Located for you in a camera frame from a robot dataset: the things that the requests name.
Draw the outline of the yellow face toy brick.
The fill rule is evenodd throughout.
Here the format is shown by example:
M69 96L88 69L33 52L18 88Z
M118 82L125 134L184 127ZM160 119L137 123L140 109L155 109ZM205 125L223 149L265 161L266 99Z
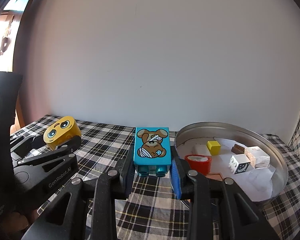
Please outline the yellow face toy brick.
M43 140L51 150L55 150L75 136L82 136L76 120L72 116L64 116L46 129Z

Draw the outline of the white cardboard box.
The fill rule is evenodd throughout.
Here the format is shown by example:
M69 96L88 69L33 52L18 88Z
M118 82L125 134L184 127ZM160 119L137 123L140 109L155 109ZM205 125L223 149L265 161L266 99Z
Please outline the white cardboard box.
M244 149L245 155L250 160L254 169L268 168L270 165L270 156L258 146L247 147Z

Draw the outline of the teal bear toy brick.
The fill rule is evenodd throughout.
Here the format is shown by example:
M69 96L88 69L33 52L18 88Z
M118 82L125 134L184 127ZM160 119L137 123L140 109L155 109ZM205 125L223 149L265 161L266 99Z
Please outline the teal bear toy brick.
M172 165L169 128L137 127L133 164L140 177L166 176Z

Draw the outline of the brown wooden card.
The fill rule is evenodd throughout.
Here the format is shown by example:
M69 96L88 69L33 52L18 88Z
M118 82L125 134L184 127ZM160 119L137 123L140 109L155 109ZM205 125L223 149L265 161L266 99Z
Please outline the brown wooden card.
M221 173L208 173L206 175L206 178L217 180L217 181L222 181L224 179Z

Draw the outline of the red tape roll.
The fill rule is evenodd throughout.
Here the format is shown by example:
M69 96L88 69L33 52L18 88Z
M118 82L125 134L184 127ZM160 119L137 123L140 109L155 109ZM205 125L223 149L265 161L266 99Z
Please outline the red tape roll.
M212 157L208 155L200 154L188 154L185 156L185 160L189 164L192 170L207 175L210 173Z

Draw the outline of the white paper liner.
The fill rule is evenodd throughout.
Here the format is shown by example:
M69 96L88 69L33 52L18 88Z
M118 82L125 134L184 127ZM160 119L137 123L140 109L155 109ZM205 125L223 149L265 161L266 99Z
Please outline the white paper liner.
M206 143L211 138L190 139L179 145L177 151L179 157L185 158L188 154L209 155ZM234 140L213 137L221 145L219 155L212 157L210 173L221 173L223 178L232 178L253 202L261 202L271 198L273 192L272 177L276 171L275 167L254 169L249 166L244 173L233 174L228 167L232 146L237 142Z

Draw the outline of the white toy brick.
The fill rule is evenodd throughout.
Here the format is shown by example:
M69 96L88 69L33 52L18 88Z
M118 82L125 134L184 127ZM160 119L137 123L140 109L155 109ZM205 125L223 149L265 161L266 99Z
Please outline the white toy brick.
M250 165L250 159L245 154L232 155L228 164L233 174L244 173Z

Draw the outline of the round metal cookie tin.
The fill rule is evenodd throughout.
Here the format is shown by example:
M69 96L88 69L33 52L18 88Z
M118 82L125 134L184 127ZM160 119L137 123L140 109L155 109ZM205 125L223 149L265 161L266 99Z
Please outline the round metal cookie tin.
M212 158L211 173L219 173L223 178L232 178L250 199L260 205L275 199L283 192L288 180L288 168L283 153L266 137L232 124L222 122L197 122L187 125L177 132L174 145L182 159L192 153L195 145L202 145L204 153L208 152L206 143L216 140L221 144L220 154ZM270 167L274 173L269 183L264 183L258 191L251 181L250 173L254 170L248 167L242 174L233 174L228 168L231 148L234 144L243 147L258 146L270 156Z

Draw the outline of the black white plaid tablecloth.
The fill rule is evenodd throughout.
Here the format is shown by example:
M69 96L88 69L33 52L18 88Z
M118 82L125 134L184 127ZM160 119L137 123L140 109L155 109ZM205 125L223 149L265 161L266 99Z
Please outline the black white plaid tablecloth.
M76 152L83 180L95 179L124 158L134 139L128 126L78 120L82 142ZM281 239L300 239L300 158L277 136L266 134L288 167L284 190L261 210ZM115 203L119 239L185 239L188 208L172 192L170 179L135 177L127 200Z

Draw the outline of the yellow wooden cube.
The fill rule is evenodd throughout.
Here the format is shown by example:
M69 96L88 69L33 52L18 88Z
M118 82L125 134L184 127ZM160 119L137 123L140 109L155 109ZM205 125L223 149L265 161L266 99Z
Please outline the yellow wooden cube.
M207 141L206 146L212 156L219 155L219 152L221 150L221 145L218 141L216 140Z

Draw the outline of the brown wooden comb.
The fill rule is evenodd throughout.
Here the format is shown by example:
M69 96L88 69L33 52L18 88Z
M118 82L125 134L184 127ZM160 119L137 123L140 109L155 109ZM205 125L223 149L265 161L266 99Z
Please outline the brown wooden comb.
M234 154L244 154L245 148L241 145L234 144L234 146L231 149L232 153Z

